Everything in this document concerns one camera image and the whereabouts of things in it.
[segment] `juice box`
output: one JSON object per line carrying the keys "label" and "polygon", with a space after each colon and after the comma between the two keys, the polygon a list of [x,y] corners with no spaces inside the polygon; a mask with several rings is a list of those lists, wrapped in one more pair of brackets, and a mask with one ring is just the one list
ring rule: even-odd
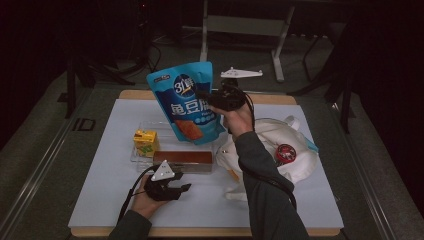
{"label": "juice box", "polygon": [[138,129],[134,134],[134,146],[142,157],[153,157],[159,150],[159,140],[156,131]]}

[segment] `cable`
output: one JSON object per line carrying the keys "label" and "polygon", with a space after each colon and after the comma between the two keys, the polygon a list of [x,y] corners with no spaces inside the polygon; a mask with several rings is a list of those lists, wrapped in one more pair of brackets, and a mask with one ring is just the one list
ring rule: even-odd
{"label": "cable", "polygon": [[276,187],[276,188],[278,188],[278,189],[282,190],[283,192],[285,192],[285,193],[289,196],[289,199],[290,199],[291,204],[293,205],[293,208],[294,208],[295,210],[297,210],[296,198],[295,198],[295,196],[293,195],[292,191],[290,191],[290,189],[289,189],[286,185],[284,185],[283,183],[279,182],[279,181],[278,181],[278,180],[276,180],[276,179],[272,179],[272,178],[269,178],[269,177],[265,177],[265,176],[262,176],[262,175],[259,175],[259,174],[255,173],[255,172],[253,172],[252,170],[250,170],[250,169],[248,169],[246,166],[244,166],[244,165],[243,165],[243,163],[242,163],[242,162],[240,162],[240,161],[239,161],[238,163],[239,163],[240,169],[241,169],[243,172],[247,173],[249,176],[251,176],[251,177],[253,177],[253,178],[256,178],[256,179],[258,179],[258,180],[260,180],[260,181],[263,181],[263,182],[269,183],[269,184],[271,184],[272,186],[274,186],[274,187]]}
{"label": "cable", "polygon": [[128,191],[128,195],[127,195],[127,198],[125,199],[124,204],[122,204],[121,211],[119,212],[118,222],[119,222],[119,221],[121,221],[121,219],[124,217],[124,215],[125,215],[125,211],[127,210],[128,205],[129,205],[129,203],[130,203],[131,197],[132,197],[132,196],[134,196],[134,195],[136,195],[136,194],[138,194],[138,193],[134,194],[134,190],[135,190],[135,188],[137,187],[138,182],[141,180],[141,178],[142,178],[142,177],[143,177],[143,176],[144,176],[147,172],[149,172],[149,171],[151,171],[151,170],[157,170],[158,168],[159,168],[159,165],[151,166],[151,167],[147,168],[146,170],[144,170],[144,172],[142,172],[142,173],[140,174],[140,176],[137,178],[137,180],[135,181],[135,183],[134,183],[133,187],[132,187],[132,188]]}

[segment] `white plastic bag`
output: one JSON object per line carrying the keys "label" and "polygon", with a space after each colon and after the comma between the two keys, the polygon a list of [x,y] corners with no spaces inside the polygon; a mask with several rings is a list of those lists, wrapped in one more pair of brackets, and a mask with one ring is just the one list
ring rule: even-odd
{"label": "white plastic bag", "polygon": [[[287,117],[284,121],[264,118],[255,121],[255,131],[268,152],[275,157],[278,146],[286,144],[295,151],[293,162],[276,167],[281,175],[296,184],[307,178],[315,170],[318,162],[318,148],[298,131],[300,121],[294,116]],[[217,152],[218,165],[224,167],[230,173],[235,174],[239,185],[226,193],[227,199],[247,201],[246,189],[243,184],[242,171],[238,165],[238,155],[232,136],[229,135],[227,142]]]}

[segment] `black object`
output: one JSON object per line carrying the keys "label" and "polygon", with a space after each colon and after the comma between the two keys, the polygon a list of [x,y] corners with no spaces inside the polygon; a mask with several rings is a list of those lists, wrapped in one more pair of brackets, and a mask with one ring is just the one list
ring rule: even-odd
{"label": "black object", "polygon": [[312,51],[312,49],[317,44],[317,42],[324,35],[326,35],[328,37],[328,39],[333,44],[333,46],[337,45],[337,42],[339,41],[340,36],[342,35],[343,29],[345,28],[345,26],[346,26],[346,23],[344,23],[344,22],[325,23],[324,26],[322,27],[323,28],[322,29],[322,34],[318,35],[315,38],[315,40],[312,42],[311,46],[305,52],[305,55],[303,55],[302,65],[303,65],[303,68],[305,69],[306,77],[308,78],[308,80],[310,82],[313,81],[313,79],[311,78],[311,76],[309,74],[309,71],[308,71],[308,66],[306,65],[306,57]]}
{"label": "black object", "polygon": [[147,195],[155,201],[178,200],[181,193],[187,192],[191,186],[191,184],[185,184],[179,188],[168,187],[170,181],[181,179],[183,176],[182,172],[175,173],[175,176],[172,178],[158,181],[152,181],[152,176],[153,175],[149,176],[149,179],[144,185],[144,190],[146,190]]}
{"label": "black object", "polygon": [[212,93],[197,91],[196,97],[227,112],[237,110],[246,103],[246,94],[238,88],[235,78],[223,79],[221,89],[213,90]]}
{"label": "black object", "polygon": [[[136,194],[139,194],[139,193],[134,193],[134,190],[137,187],[138,182],[140,182],[141,178],[147,172],[156,171],[159,167],[160,165],[151,166],[147,168],[146,170],[144,170],[144,172],[142,172],[140,176],[137,178],[132,188],[128,191],[125,202],[122,204],[121,211],[119,212],[118,222],[121,221],[121,219],[124,217],[125,211],[127,210],[128,204],[130,203],[131,197]],[[169,188],[168,183],[173,180],[181,179],[182,175],[183,173],[176,173],[173,178],[158,180],[156,181],[156,183],[153,183],[153,184],[151,181],[152,176],[150,176],[148,181],[146,182],[146,185],[144,186],[145,191],[149,195],[149,197],[151,197],[152,199],[156,201],[177,200],[179,199],[182,192],[186,192],[190,188],[191,184],[183,185],[181,189],[178,190],[175,188]]]}

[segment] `gray floor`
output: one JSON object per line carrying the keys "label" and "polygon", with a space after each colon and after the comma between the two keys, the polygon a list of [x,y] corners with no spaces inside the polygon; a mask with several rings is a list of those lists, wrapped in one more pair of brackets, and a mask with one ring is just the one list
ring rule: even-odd
{"label": "gray floor", "polygon": [[[187,34],[183,45],[175,45],[166,37],[159,39],[158,36],[155,41],[161,51],[158,68],[198,61],[199,40],[198,34]],[[214,86],[219,86],[220,72],[230,67],[263,71],[262,77],[239,81],[240,87],[246,91],[283,94],[308,84],[301,66],[301,58],[311,40],[292,36],[286,41],[281,56],[286,77],[284,83],[277,83],[273,74],[269,52],[274,46],[274,39],[249,40],[250,42],[246,43],[243,39],[231,36],[211,36],[208,60],[214,66]],[[331,49],[332,46],[326,39],[317,44],[308,57],[312,75],[322,67]],[[158,52],[155,49],[151,51],[151,59],[155,61],[159,56]],[[131,88],[147,89],[147,73],[145,70],[127,76],[127,79],[137,83]],[[0,216],[9,221],[15,220],[15,224],[11,225],[11,230],[14,231],[8,232],[10,239],[68,237],[67,222],[101,139],[113,101],[122,89],[129,88],[106,79],[100,80],[94,89],[78,88],[80,107],[72,118],[65,120],[63,117],[66,105],[56,101],[60,93],[66,91],[65,86],[66,74],[52,83],[45,96],[1,152]],[[322,95],[325,90],[326,86],[323,86],[307,94],[307,98],[297,98],[300,104],[308,101],[310,107],[304,109],[307,117],[316,116],[315,111],[322,108]],[[311,121],[312,132],[322,132],[322,128],[333,129],[334,125],[338,125],[337,111],[333,113],[334,118],[322,117],[314,119],[313,123]],[[346,233],[328,239],[347,239],[346,236],[349,239],[424,239],[423,218],[410,199],[356,95],[352,98],[351,113],[350,134],[339,136],[328,132],[314,135],[318,146],[319,143],[325,146],[341,146],[341,142],[346,146],[343,149],[330,147],[320,152],[330,185],[338,199],[337,204]],[[95,118],[97,122],[94,131],[70,131],[70,126],[78,117]],[[44,174],[37,179],[40,184],[32,188],[34,192],[30,194],[27,205],[22,209],[25,211],[19,212],[13,207],[13,203],[19,199],[17,197],[21,189],[29,187],[26,181],[39,163],[45,163],[42,166],[46,166],[44,171],[41,171]],[[11,209],[15,209],[12,213],[20,213],[17,218],[6,218]],[[6,225],[2,225],[0,232],[2,235],[6,232],[4,226]]]}

